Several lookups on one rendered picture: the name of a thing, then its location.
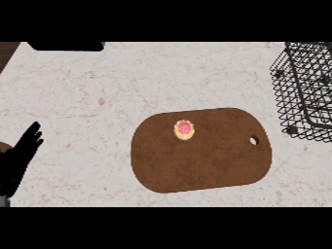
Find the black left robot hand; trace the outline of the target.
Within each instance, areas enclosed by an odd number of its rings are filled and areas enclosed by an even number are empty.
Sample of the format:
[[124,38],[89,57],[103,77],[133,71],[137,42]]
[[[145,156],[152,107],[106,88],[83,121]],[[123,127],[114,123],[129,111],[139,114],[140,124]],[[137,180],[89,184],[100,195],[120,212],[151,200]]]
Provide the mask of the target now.
[[28,127],[16,145],[6,151],[0,148],[0,199],[9,201],[21,185],[30,161],[43,143],[40,123]]

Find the black appliance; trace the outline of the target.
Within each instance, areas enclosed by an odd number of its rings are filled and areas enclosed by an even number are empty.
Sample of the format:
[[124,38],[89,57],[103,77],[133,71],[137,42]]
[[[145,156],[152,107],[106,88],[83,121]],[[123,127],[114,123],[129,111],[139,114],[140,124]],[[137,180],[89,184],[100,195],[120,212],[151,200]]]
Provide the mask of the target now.
[[37,51],[62,51],[62,52],[100,52],[103,45],[100,42],[28,42]]

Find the brown wooden cutting board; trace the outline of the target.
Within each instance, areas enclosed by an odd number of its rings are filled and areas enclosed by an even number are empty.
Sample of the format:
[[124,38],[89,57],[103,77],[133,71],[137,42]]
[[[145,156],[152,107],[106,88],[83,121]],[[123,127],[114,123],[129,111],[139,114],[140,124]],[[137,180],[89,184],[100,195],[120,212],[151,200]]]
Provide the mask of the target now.
[[[174,124],[193,124],[180,140]],[[162,113],[140,123],[131,141],[131,166],[157,193],[241,186],[257,182],[272,163],[267,135],[255,117],[238,108]]]

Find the red and yellow tomato slice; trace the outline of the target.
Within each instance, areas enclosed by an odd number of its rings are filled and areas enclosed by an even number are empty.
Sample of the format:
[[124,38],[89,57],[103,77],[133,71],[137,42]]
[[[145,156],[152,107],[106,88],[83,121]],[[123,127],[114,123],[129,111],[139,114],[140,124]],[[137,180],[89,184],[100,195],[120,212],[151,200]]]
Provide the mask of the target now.
[[188,120],[179,120],[174,124],[174,134],[180,140],[189,140],[193,137],[193,124]]

